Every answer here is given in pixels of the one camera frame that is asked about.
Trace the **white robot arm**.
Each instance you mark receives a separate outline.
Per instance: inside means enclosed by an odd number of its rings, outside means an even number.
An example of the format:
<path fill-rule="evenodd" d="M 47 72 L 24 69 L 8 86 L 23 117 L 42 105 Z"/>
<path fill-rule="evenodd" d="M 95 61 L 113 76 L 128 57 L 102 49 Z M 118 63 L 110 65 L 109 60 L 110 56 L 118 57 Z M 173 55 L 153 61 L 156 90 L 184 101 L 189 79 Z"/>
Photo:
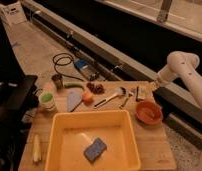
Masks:
<path fill-rule="evenodd" d="M 202 110 L 202 76 L 196 71 L 199 63 L 200 58 L 194 53 L 173 51 L 153 83 L 156 87 L 165 87 L 180 78 Z"/>

